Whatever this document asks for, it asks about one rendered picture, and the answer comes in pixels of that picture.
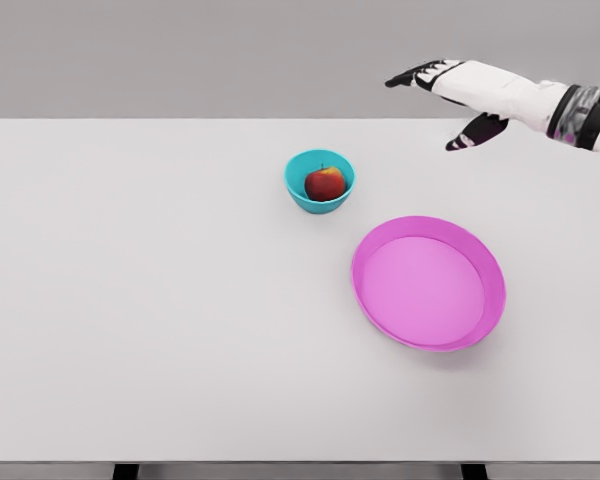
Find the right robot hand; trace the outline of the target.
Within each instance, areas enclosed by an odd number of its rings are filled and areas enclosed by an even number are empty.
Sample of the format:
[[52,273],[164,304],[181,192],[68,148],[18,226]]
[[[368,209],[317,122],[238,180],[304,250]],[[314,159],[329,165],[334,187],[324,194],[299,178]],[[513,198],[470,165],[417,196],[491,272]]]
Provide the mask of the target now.
[[475,60],[433,60],[385,82],[388,88],[418,87],[478,113],[445,149],[482,145],[501,134],[517,111],[520,92],[532,82],[520,75]]

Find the red apple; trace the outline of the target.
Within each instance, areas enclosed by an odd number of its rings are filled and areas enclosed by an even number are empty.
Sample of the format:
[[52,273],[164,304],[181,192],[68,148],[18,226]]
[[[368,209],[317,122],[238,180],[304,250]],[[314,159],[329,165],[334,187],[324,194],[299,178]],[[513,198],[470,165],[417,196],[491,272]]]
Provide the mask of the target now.
[[347,184],[338,168],[328,166],[309,173],[304,180],[304,189],[310,200],[327,202],[342,196]]

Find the pink plate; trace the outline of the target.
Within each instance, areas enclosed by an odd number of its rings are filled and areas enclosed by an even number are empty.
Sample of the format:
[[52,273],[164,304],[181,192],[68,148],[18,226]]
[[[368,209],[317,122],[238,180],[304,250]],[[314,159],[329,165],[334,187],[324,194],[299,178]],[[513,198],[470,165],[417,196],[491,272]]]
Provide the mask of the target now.
[[403,216],[370,230],[352,256],[360,309],[383,334],[411,348],[452,352],[500,323],[502,268],[476,235],[447,220]]

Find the blue bowl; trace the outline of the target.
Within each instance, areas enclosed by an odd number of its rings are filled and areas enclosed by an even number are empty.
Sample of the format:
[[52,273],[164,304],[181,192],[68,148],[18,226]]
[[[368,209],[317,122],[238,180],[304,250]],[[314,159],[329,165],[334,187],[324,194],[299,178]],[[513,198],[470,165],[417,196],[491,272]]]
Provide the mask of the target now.
[[[305,189],[306,178],[329,167],[338,169],[342,174],[342,194],[325,201],[311,199]],[[356,184],[356,171],[343,155],[331,150],[313,149],[296,154],[288,161],[284,181],[291,198],[300,208],[312,214],[327,214],[338,209],[347,200]]]

